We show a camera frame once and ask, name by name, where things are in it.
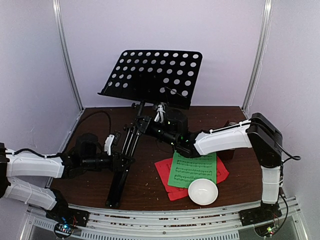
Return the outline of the red sheet music paper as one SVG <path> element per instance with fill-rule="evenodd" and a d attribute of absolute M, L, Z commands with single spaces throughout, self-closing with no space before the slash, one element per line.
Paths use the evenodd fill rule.
<path fill-rule="evenodd" d="M 188 187 L 196 179 L 208 179 L 219 184 L 229 176 L 215 153 L 189 160 L 175 153 L 172 158 L 156 162 L 155 167 L 170 201 L 187 197 Z"/>

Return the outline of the black perforated music stand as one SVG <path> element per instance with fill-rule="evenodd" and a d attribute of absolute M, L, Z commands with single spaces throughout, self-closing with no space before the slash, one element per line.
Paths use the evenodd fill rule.
<path fill-rule="evenodd" d="M 136 101 L 138 116 L 156 116 L 155 105 L 165 103 L 165 112 L 188 110 L 203 55 L 187 50 L 132 49 L 121 53 L 101 96 Z M 135 120 L 126 128 L 121 153 L 133 157 L 142 133 Z M 115 172 L 105 205 L 118 208 L 130 167 Z"/>

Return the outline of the green sheet music paper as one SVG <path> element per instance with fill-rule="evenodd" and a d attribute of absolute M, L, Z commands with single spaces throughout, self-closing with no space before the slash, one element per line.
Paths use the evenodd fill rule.
<path fill-rule="evenodd" d="M 187 189 L 197 179 L 208 179 L 217 183 L 217 154 L 213 152 L 201 157 L 187 158 L 175 152 L 167 184 Z"/>

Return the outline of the red wooden metronome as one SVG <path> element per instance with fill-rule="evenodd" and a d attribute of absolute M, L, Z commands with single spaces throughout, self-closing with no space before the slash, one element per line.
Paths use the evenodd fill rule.
<path fill-rule="evenodd" d="M 236 122 L 227 120 L 224 127 L 230 127 L 235 124 Z M 222 150 L 217 152 L 217 156 L 220 158 L 221 161 L 230 161 L 233 159 L 234 155 L 235 155 L 235 149 L 228 149 L 228 150 Z"/>

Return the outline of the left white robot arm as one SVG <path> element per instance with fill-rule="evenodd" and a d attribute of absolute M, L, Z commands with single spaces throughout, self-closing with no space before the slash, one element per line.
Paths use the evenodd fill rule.
<path fill-rule="evenodd" d="M 17 151 L 0 144 L 0 196 L 35 205 L 52 213 L 61 222 L 72 218 L 72 211 L 63 195 L 53 189 L 42 188 L 20 180 L 20 176 L 73 179 L 87 171 L 110 169 L 124 171 L 135 160 L 130 155 L 113 150 L 117 136 L 110 134 L 104 145 L 98 137 L 85 133 L 76 139 L 67 153 L 43 155 L 29 148 Z"/>

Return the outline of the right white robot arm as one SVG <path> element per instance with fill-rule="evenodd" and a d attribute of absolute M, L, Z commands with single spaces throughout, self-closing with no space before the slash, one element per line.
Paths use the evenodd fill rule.
<path fill-rule="evenodd" d="M 171 145 L 174 151 L 186 158 L 252 148 L 262 169 L 261 206 L 257 208 L 256 216 L 259 220 L 266 221 L 276 212 L 283 137 L 261 113 L 255 113 L 251 119 L 230 126 L 198 132 L 189 131 L 188 118 L 176 109 L 164 113 L 162 120 L 151 116 L 138 116 L 134 124 L 141 133 Z"/>

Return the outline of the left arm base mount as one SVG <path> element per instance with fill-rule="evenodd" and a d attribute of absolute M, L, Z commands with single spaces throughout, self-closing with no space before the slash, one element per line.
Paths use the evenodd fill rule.
<path fill-rule="evenodd" d="M 45 210 L 46 217 L 56 221 L 53 232 L 59 239 L 69 238 L 78 227 L 86 227 L 90 213 L 69 207 L 66 199 L 59 190 L 52 189 L 56 204 L 53 209 Z"/>

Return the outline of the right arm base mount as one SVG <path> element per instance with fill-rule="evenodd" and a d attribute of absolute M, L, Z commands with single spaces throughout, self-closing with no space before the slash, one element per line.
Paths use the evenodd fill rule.
<path fill-rule="evenodd" d="M 239 218 L 242 226 L 254 225 L 255 233 L 263 238 L 272 237 L 280 227 L 281 210 L 263 209 L 255 207 L 241 210 Z"/>

